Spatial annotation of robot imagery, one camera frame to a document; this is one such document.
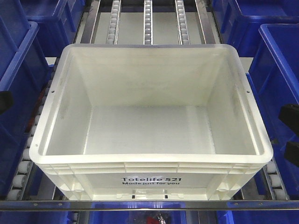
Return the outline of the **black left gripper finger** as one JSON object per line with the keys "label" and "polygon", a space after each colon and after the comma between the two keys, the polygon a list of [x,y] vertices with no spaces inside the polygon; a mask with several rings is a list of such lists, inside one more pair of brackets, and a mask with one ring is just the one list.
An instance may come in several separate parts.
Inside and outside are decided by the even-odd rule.
{"label": "black left gripper finger", "polygon": [[14,104],[14,99],[11,91],[0,92],[0,114],[3,114],[10,109]]}

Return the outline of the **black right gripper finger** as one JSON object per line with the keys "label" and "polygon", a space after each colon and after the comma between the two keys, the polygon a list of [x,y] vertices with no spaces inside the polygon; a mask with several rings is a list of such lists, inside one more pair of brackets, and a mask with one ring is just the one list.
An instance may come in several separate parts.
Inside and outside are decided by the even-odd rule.
{"label": "black right gripper finger", "polygon": [[285,146],[284,158],[295,166],[299,166],[299,143],[288,141]]}
{"label": "black right gripper finger", "polygon": [[286,104],[281,107],[278,118],[295,134],[299,134],[299,105]]}

